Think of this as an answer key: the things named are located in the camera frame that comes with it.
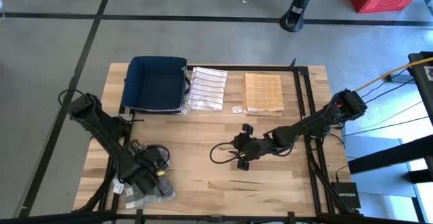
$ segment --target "yellow cable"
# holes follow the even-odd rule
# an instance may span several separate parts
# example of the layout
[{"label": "yellow cable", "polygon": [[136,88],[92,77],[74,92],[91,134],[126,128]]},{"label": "yellow cable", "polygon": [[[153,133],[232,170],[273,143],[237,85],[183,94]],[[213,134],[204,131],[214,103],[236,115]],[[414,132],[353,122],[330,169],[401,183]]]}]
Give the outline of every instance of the yellow cable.
[{"label": "yellow cable", "polygon": [[431,61],[433,61],[433,58],[426,58],[426,59],[422,59],[422,60],[417,61],[417,62],[411,62],[410,64],[406,64],[406,65],[404,65],[404,66],[401,66],[400,68],[396,68],[396,69],[394,69],[394,70],[391,70],[391,71],[387,72],[386,74],[383,74],[383,75],[380,76],[379,78],[377,78],[377,79],[375,79],[375,80],[373,80],[373,81],[371,81],[371,82],[368,82],[367,84],[365,84],[365,85],[359,87],[359,88],[357,89],[357,92],[360,91],[360,90],[362,90],[362,89],[364,89],[364,88],[366,88],[366,87],[369,86],[370,84],[372,84],[372,83],[374,83],[374,82],[376,82],[376,81],[378,81],[378,80],[380,80],[380,79],[382,79],[382,78],[384,78],[384,77],[386,77],[386,76],[392,74],[393,72],[396,72],[396,71],[399,71],[399,70],[402,70],[402,69],[405,69],[405,68],[408,68],[408,67],[411,67],[411,66],[415,66],[415,65],[418,65],[418,64],[423,64],[423,63],[426,63],[426,62],[431,62]]}]

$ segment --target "electrical wire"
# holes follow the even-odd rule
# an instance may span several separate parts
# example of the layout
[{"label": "electrical wire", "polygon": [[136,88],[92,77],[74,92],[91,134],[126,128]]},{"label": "electrical wire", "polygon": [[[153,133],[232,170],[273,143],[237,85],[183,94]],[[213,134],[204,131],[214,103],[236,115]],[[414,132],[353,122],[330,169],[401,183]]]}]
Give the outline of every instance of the electrical wire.
[{"label": "electrical wire", "polygon": [[337,180],[337,183],[340,182],[340,180],[338,180],[338,171],[341,170],[341,169],[345,169],[345,168],[348,167],[348,166],[349,166],[349,164],[347,164],[346,166],[343,166],[342,168],[340,168],[340,169],[338,169],[338,170],[336,171],[336,180]]},{"label": "electrical wire", "polygon": [[367,103],[369,103],[369,102],[372,102],[373,100],[375,100],[375,99],[377,99],[377,98],[379,98],[379,97],[381,97],[381,96],[383,96],[383,95],[386,95],[387,93],[390,93],[391,91],[394,91],[394,90],[396,90],[396,89],[398,89],[398,88],[401,88],[401,87],[407,85],[408,83],[410,83],[410,82],[412,82],[412,81],[413,81],[413,79],[411,79],[410,81],[404,82],[402,85],[397,86],[397,87],[395,87],[395,88],[393,88],[393,89],[390,89],[390,90],[388,90],[388,91],[385,91],[385,92],[381,93],[380,95],[374,97],[373,99],[371,99],[371,100],[369,100],[369,101],[367,101],[367,102],[365,102],[365,103],[367,104]]},{"label": "electrical wire", "polygon": [[[343,144],[344,149],[346,149],[346,144],[344,143],[343,139],[341,139],[340,137],[338,137],[337,135],[334,135],[333,133],[330,133],[329,135],[336,137],[337,139],[339,139],[341,141],[341,143]],[[324,143],[324,139],[321,140],[321,143],[318,145],[318,147],[321,147]]]},{"label": "electrical wire", "polygon": [[[332,98],[331,98],[331,100],[329,101],[329,103],[328,103],[328,105],[327,105],[325,111],[323,112],[323,114],[321,114],[321,115],[320,115],[319,117],[317,117],[316,119],[313,119],[312,121],[310,121],[310,122],[308,122],[308,123],[302,125],[301,127],[299,127],[299,129],[298,129],[298,130],[296,131],[296,133],[295,133],[295,137],[294,137],[294,139],[296,139],[296,138],[298,137],[299,131],[300,131],[302,128],[304,128],[304,127],[308,126],[309,124],[315,122],[316,120],[318,120],[319,118],[321,118],[323,115],[326,114],[326,112],[327,112],[327,111],[329,110],[329,108],[331,107],[332,102],[334,102],[334,100],[335,100],[335,98],[337,97],[337,95],[339,95],[339,93],[337,93],[337,94],[335,94],[334,96],[332,96]],[[274,155],[274,156],[280,156],[280,157],[288,156],[288,155],[292,152],[294,145],[295,145],[295,142],[293,142],[293,144],[290,146],[289,152],[287,152],[287,153],[285,153],[285,154],[280,154],[280,153],[286,151],[287,149],[284,149],[284,150],[282,150],[282,151],[276,152],[276,153],[274,153],[273,155]]]},{"label": "electrical wire", "polygon": [[362,129],[367,129],[367,128],[369,128],[369,127],[374,127],[374,126],[379,125],[379,124],[381,124],[381,123],[383,123],[383,122],[386,122],[387,120],[390,120],[391,118],[393,118],[393,117],[395,117],[395,116],[397,116],[397,115],[399,115],[399,114],[402,114],[403,112],[406,112],[407,110],[409,110],[409,109],[411,109],[412,107],[417,106],[417,105],[419,105],[419,104],[421,104],[421,103],[422,103],[422,101],[416,103],[415,105],[409,106],[408,108],[402,110],[401,112],[397,112],[396,114],[394,114],[394,115],[388,117],[387,119],[385,119],[385,120],[383,120],[383,121],[381,121],[381,122],[378,122],[378,123],[376,123],[376,124],[370,125],[370,126],[368,126],[368,127],[363,127]]},{"label": "electrical wire", "polygon": [[170,160],[170,151],[165,146],[162,145],[155,145],[155,147],[163,149],[167,152],[167,159],[164,161],[164,164],[162,165],[162,167],[164,167],[167,164],[168,160]]},{"label": "electrical wire", "polygon": [[391,71],[389,71],[389,72],[387,72],[387,73],[385,73],[385,74],[379,76],[378,78],[373,79],[372,81],[366,83],[365,85],[359,87],[359,88],[356,90],[356,92],[358,92],[358,91],[360,91],[360,90],[366,88],[367,86],[370,86],[372,83],[377,82],[377,81],[379,81],[379,80],[382,79],[382,78],[385,78],[386,76],[392,74],[393,72],[397,72],[397,71],[402,70],[402,69],[405,69],[405,68],[409,68],[409,67],[412,67],[412,66],[415,66],[415,65],[419,65],[419,64],[423,64],[423,63],[431,62],[431,61],[433,61],[433,58],[426,58],[426,59],[422,59],[422,60],[417,61],[417,62],[411,62],[411,63],[406,64],[406,65],[404,65],[404,66],[401,66],[401,67],[395,68],[395,69],[393,69],[393,70],[391,70]]},{"label": "electrical wire", "polygon": [[[397,75],[394,75],[393,77],[391,77],[391,80],[392,80],[393,78],[397,77],[398,75],[402,74],[402,73],[403,73],[404,71],[406,71],[406,70],[407,70],[407,68],[403,69],[403,70],[402,70],[401,72],[399,72]],[[361,99],[364,98],[365,96],[369,95],[371,92],[375,91],[376,89],[379,89],[382,85],[384,85],[384,84],[390,82],[391,80],[389,80],[389,81],[385,81],[385,82],[381,83],[379,86],[377,86],[376,88],[372,89],[369,93],[367,93],[367,94],[361,96]]]},{"label": "electrical wire", "polygon": [[69,92],[69,91],[77,92],[77,93],[79,93],[80,95],[84,95],[84,93],[81,92],[81,91],[79,91],[78,89],[65,89],[65,90],[63,90],[62,92],[60,92],[60,93],[59,93],[59,96],[57,97],[57,101],[59,102],[59,104],[60,104],[61,106],[63,106],[62,95],[63,95],[64,93],[66,93],[66,92]]},{"label": "electrical wire", "polygon": [[365,131],[356,132],[356,133],[348,133],[348,134],[346,134],[346,135],[343,135],[343,137],[344,137],[344,136],[350,136],[350,135],[357,135],[357,134],[359,134],[359,133],[366,133],[366,132],[370,132],[370,131],[374,131],[374,130],[378,130],[378,129],[385,129],[385,128],[387,128],[387,127],[393,127],[393,126],[397,126],[397,125],[401,125],[401,124],[405,124],[405,123],[408,123],[408,122],[413,122],[413,121],[421,120],[421,119],[425,119],[425,118],[428,118],[428,116],[425,116],[425,117],[422,117],[422,118],[416,118],[416,119],[408,120],[408,121],[406,121],[406,122],[400,122],[400,123],[396,123],[396,124],[388,125],[388,126],[384,126],[384,127],[378,127],[378,128],[376,128],[376,129],[370,129],[370,130],[365,130]]},{"label": "electrical wire", "polygon": [[334,135],[333,133],[330,133],[329,135],[336,137],[337,139],[340,140],[340,142],[343,144],[344,149],[346,149],[346,144],[344,143],[343,139],[338,137],[337,135]]},{"label": "electrical wire", "polygon": [[212,149],[210,150],[210,153],[209,153],[209,158],[210,158],[210,160],[211,160],[213,163],[215,163],[215,164],[225,164],[225,163],[231,162],[232,160],[235,160],[235,159],[237,158],[237,156],[234,156],[233,158],[230,158],[230,159],[228,159],[228,160],[224,160],[224,161],[222,161],[222,162],[217,162],[216,160],[214,160],[214,159],[212,158],[212,152],[213,152],[213,151],[214,151],[218,146],[221,146],[221,145],[233,145],[233,144],[231,144],[231,143],[219,143],[219,144],[215,145],[214,147],[212,147]]}]

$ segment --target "metal rod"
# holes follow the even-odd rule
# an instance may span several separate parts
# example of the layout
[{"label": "metal rod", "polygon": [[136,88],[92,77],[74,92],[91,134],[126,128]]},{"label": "metal rod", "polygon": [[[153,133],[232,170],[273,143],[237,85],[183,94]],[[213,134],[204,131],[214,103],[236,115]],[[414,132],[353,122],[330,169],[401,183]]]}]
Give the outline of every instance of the metal rod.
[{"label": "metal rod", "polygon": [[43,215],[37,217],[21,217],[13,219],[2,219],[2,224],[78,224],[96,223],[100,221],[111,221],[116,218],[116,213],[110,210],[95,212],[72,212],[67,214]]},{"label": "metal rod", "polygon": [[[305,80],[306,96],[309,99],[310,114],[313,114],[316,112],[316,106],[314,105],[313,89],[311,88],[309,68],[303,67],[303,70],[304,72],[302,72],[302,74],[304,75],[304,80]],[[321,143],[321,141],[319,139],[316,139],[317,156],[319,158],[320,169],[322,170],[325,178],[329,180],[327,174],[325,153],[323,152],[322,145],[323,144]],[[327,211],[329,213],[335,213],[334,202],[332,201],[327,191],[325,191],[325,198],[326,198]]]},{"label": "metal rod", "polygon": [[[136,214],[117,214],[117,219],[120,220],[135,220]],[[210,215],[142,215],[143,220],[164,220],[164,221],[209,221]],[[239,222],[287,222],[288,217],[260,217],[260,216],[221,216],[223,221],[239,221]],[[295,217],[297,222],[315,222],[316,217]]]},{"label": "metal rod", "polygon": [[[131,119],[131,128],[129,130],[129,134],[123,139],[123,145],[129,143],[129,141],[131,140],[131,132],[132,132],[132,128],[133,128],[133,124],[134,124],[134,116],[135,116],[135,110],[130,109],[129,113],[131,113],[132,115],[132,119]],[[117,212],[117,208],[119,205],[119,194],[113,194],[113,202],[111,205],[111,210]]]},{"label": "metal rod", "polygon": [[418,170],[418,171],[410,171],[406,173],[406,177],[411,183],[428,183],[433,181],[432,176],[428,169]]},{"label": "metal rod", "polygon": [[[187,69],[192,70],[196,65],[188,65]],[[230,65],[200,65],[201,68],[213,68],[227,71],[293,71],[289,66],[230,66]]]},{"label": "metal rod", "polygon": [[364,217],[363,215],[329,214],[321,213],[317,216],[318,223],[350,223],[350,224],[416,224],[413,221],[397,221],[375,217]]},{"label": "metal rod", "polygon": [[[302,90],[300,87],[299,71],[296,67],[293,71],[293,75],[295,80],[296,96],[298,98],[299,114],[302,120],[305,117],[305,108],[304,108],[304,100],[302,98]],[[310,145],[310,141],[306,137],[304,137],[304,144],[305,144],[306,159],[307,159],[307,164],[308,164],[309,174],[310,174],[311,191],[313,193],[314,208],[316,211],[316,215],[318,215],[319,213],[321,213],[319,189],[317,188],[316,175],[314,174],[314,171],[310,167],[310,158],[308,157],[308,153],[311,152],[311,145]]]},{"label": "metal rod", "polygon": [[[119,106],[119,114],[124,114],[124,110],[125,110],[125,107],[122,106],[122,105],[120,105],[120,106]],[[112,160],[111,156],[108,156],[108,162],[107,162],[107,168],[106,168],[106,174],[105,174],[105,176],[104,176],[104,180],[108,177],[108,175],[109,175],[109,174],[111,173],[111,171],[113,171],[113,170],[114,170],[114,163],[113,163],[113,160]],[[98,207],[97,207],[98,210],[105,210],[105,209],[106,209],[107,196],[108,196],[108,192],[105,191],[105,192],[102,194],[101,200],[99,200],[99,204],[98,204]]]},{"label": "metal rod", "polygon": [[408,162],[433,156],[433,135],[416,139],[410,143],[395,146],[349,161],[350,173],[362,173],[392,164]]}]

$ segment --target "black cable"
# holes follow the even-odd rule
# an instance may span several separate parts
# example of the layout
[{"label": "black cable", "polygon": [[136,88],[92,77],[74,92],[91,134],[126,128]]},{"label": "black cable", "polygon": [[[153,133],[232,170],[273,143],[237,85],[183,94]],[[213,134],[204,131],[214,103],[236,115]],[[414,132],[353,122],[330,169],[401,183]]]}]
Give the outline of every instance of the black cable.
[{"label": "black cable", "polygon": [[321,141],[320,141],[320,144],[319,145],[317,145],[317,147],[316,148],[314,148],[314,149],[311,149],[311,150],[317,150],[317,148],[319,148],[319,147],[321,147],[322,145],[323,145],[323,142],[324,142],[325,140],[324,140],[324,138],[322,138],[321,139]]},{"label": "black cable", "polygon": [[[406,71],[406,70],[407,70],[407,68],[401,70],[401,72],[399,72],[397,75],[392,76],[392,77],[391,77],[391,80],[392,80],[393,78],[397,77],[398,75],[402,74],[402,73],[403,73],[404,71]],[[391,82],[391,80],[389,80],[389,81],[385,81],[385,82],[381,83],[379,86],[377,86],[376,88],[372,89],[369,93],[367,93],[367,94],[361,96],[361,99],[364,98],[365,96],[369,95],[371,92],[375,91],[376,89],[379,89],[382,85],[384,85],[384,84],[386,84],[386,83],[388,83],[388,82]]]},{"label": "black cable", "polygon": [[210,150],[210,153],[209,153],[209,158],[210,158],[210,160],[211,160],[213,163],[215,163],[215,164],[225,164],[225,163],[231,162],[232,160],[235,160],[235,159],[237,158],[237,156],[234,156],[233,158],[230,158],[230,159],[228,159],[228,160],[224,160],[224,161],[222,161],[222,162],[217,162],[217,161],[215,161],[215,160],[212,158],[212,152],[213,152],[213,151],[214,151],[218,146],[221,146],[221,145],[233,145],[233,144],[231,144],[231,143],[219,143],[219,144],[215,145],[214,147],[212,147],[212,149]]},{"label": "black cable", "polygon": [[[321,118],[323,115],[326,114],[326,112],[327,112],[327,111],[329,110],[329,108],[331,107],[332,102],[333,102],[334,99],[337,97],[337,95],[339,95],[339,93],[337,93],[337,94],[335,94],[334,96],[332,96],[332,98],[331,98],[331,100],[329,101],[329,103],[328,103],[328,105],[327,105],[325,111],[324,111],[324,112],[323,112],[319,117],[317,117],[316,119],[312,120],[311,122],[308,122],[308,123],[302,125],[301,127],[299,127],[299,129],[296,131],[295,139],[298,137],[299,131],[300,131],[303,127],[308,126],[309,124],[315,122],[316,120],[318,120],[319,118]],[[289,152],[287,152],[287,153],[285,153],[285,154],[280,154],[281,152],[284,152],[284,151],[287,150],[287,149],[285,149],[285,150],[280,150],[280,151],[274,153],[273,155],[274,155],[274,156],[280,156],[280,157],[288,156],[288,155],[292,152],[293,147],[294,147],[294,144],[295,144],[295,142],[293,142],[293,144],[290,146]]]},{"label": "black cable", "polygon": [[334,135],[332,133],[330,133],[329,135],[336,137],[337,139],[339,139],[341,141],[341,143],[343,144],[344,149],[346,149],[346,144],[344,143],[343,139],[338,137],[337,135]]},{"label": "black cable", "polygon": [[340,180],[338,180],[338,171],[341,170],[341,169],[344,169],[344,168],[346,168],[346,167],[348,167],[348,166],[349,166],[349,164],[347,164],[346,166],[343,166],[342,168],[340,168],[340,169],[338,169],[338,170],[336,171],[336,180],[337,180],[337,183],[340,182]]},{"label": "black cable", "polygon": [[284,152],[284,151],[286,151],[286,150],[284,150],[284,151],[280,151],[279,153],[275,153],[275,154],[273,154],[274,156],[279,156],[279,157],[284,157],[284,156],[288,156],[290,153],[292,153],[292,150],[293,150],[293,147],[295,146],[295,142],[293,142],[293,144],[290,146],[290,149],[289,149],[289,151],[287,152],[287,153],[285,153],[285,154],[280,154],[281,152]]},{"label": "black cable", "polygon": [[398,89],[398,88],[401,88],[401,87],[405,86],[406,84],[408,84],[408,83],[410,83],[410,82],[412,82],[412,81],[413,81],[413,79],[411,79],[411,80],[409,80],[409,81],[407,81],[407,82],[404,82],[402,85],[397,86],[397,87],[395,87],[395,88],[393,88],[393,89],[390,89],[390,90],[388,90],[388,91],[385,91],[385,92],[381,93],[380,95],[374,97],[373,99],[371,99],[371,100],[369,100],[368,102],[365,102],[365,103],[367,104],[367,103],[369,103],[369,102],[371,102],[371,101],[373,101],[373,100],[375,100],[375,99],[377,99],[377,98],[379,98],[379,97],[381,97],[381,96],[383,96],[383,95],[386,95],[387,93],[390,93],[391,91],[394,91],[394,90],[396,90],[396,89]]},{"label": "black cable", "polygon": [[167,159],[164,161],[164,164],[162,165],[162,166],[165,166],[167,164],[168,160],[170,160],[170,151],[165,146],[162,146],[162,145],[155,145],[155,146],[157,148],[161,148],[167,152]]},{"label": "black cable", "polygon": [[396,114],[394,114],[394,115],[388,117],[387,119],[385,119],[385,120],[383,120],[383,121],[381,121],[381,122],[375,123],[375,124],[370,125],[370,126],[368,126],[368,127],[363,127],[362,129],[366,129],[366,128],[369,128],[369,127],[373,127],[373,126],[379,125],[379,124],[381,124],[381,123],[383,123],[383,122],[386,122],[387,120],[390,120],[391,118],[393,118],[393,117],[395,117],[395,116],[397,116],[397,115],[399,115],[399,114],[402,114],[403,112],[406,112],[407,110],[409,110],[409,109],[411,109],[412,107],[417,106],[417,105],[419,105],[419,104],[421,104],[421,103],[422,103],[422,101],[416,103],[415,105],[409,106],[408,108],[406,108],[406,109],[404,109],[404,110],[402,110],[402,111],[400,111],[400,112],[397,112]]},{"label": "black cable", "polygon": [[79,91],[78,89],[65,89],[65,90],[63,90],[62,92],[60,92],[59,96],[57,97],[57,101],[59,102],[59,104],[60,104],[61,106],[63,106],[62,95],[63,95],[64,93],[66,93],[66,92],[69,92],[69,91],[77,92],[77,93],[79,93],[79,94],[81,94],[81,95],[84,95],[84,93],[81,92],[81,91]]},{"label": "black cable", "polygon": [[425,116],[425,117],[422,117],[422,118],[416,118],[416,119],[408,120],[406,122],[396,123],[396,124],[393,124],[393,125],[379,127],[379,128],[375,128],[375,129],[365,130],[365,131],[356,132],[356,133],[349,133],[349,134],[346,134],[346,135],[343,135],[343,136],[350,136],[350,135],[356,135],[356,134],[359,134],[359,133],[366,133],[366,132],[370,132],[370,131],[374,131],[374,130],[378,130],[378,129],[385,129],[387,127],[393,127],[393,126],[397,126],[397,125],[401,125],[401,124],[405,124],[405,123],[408,123],[408,122],[413,122],[413,121],[421,120],[421,119],[425,119],[425,118],[428,118],[428,116]]},{"label": "black cable", "polygon": [[[332,133],[330,133],[329,135],[334,136],[334,137],[336,137],[337,139],[339,139],[339,140],[341,141],[341,143],[343,144],[344,149],[346,149],[346,144],[344,143],[343,139],[341,139],[340,137],[338,137],[337,135],[334,135],[334,134],[332,134]],[[324,141],[325,141],[325,140],[322,139],[321,142],[320,142],[320,144],[319,144],[317,147],[321,147],[321,146],[323,145],[323,142],[324,142]]]}]

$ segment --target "white paper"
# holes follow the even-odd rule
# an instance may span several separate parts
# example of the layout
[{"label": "white paper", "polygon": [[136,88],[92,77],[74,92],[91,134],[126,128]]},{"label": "white paper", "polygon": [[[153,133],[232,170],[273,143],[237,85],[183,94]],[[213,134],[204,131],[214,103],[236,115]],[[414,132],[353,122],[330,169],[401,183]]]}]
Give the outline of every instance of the white paper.
[{"label": "white paper", "polygon": [[427,79],[433,81],[433,67],[424,66],[424,68],[426,69]]},{"label": "white paper", "polygon": [[231,108],[231,111],[233,113],[242,113],[244,111],[244,109],[241,106],[234,106]]},{"label": "white paper", "polygon": [[192,107],[190,105],[185,104],[185,105],[183,105],[182,113],[186,116],[189,114],[189,112],[191,112],[191,110],[192,110]]},{"label": "white paper", "polygon": [[123,188],[124,188],[124,184],[121,183],[117,178],[113,179],[113,184],[114,184],[113,192],[116,193],[116,194],[122,194]]},{"label": "white paper", "polygon": [[227,71],[195,67],[187,104],[194,110],[222,110]]}]

